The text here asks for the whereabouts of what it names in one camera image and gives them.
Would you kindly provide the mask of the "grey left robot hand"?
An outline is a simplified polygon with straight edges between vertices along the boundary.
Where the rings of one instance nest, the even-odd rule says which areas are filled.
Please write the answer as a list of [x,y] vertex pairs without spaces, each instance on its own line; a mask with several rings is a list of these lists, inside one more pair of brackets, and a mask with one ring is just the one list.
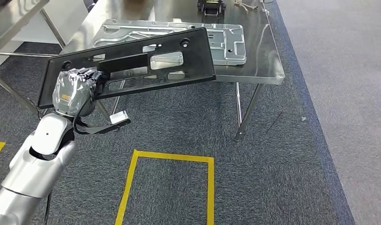
[[95,107],[95,97],[102,89],[106,76],[95,68],[73,68],[61,71],[52,94],[58,114],[69,117],[86,117]]

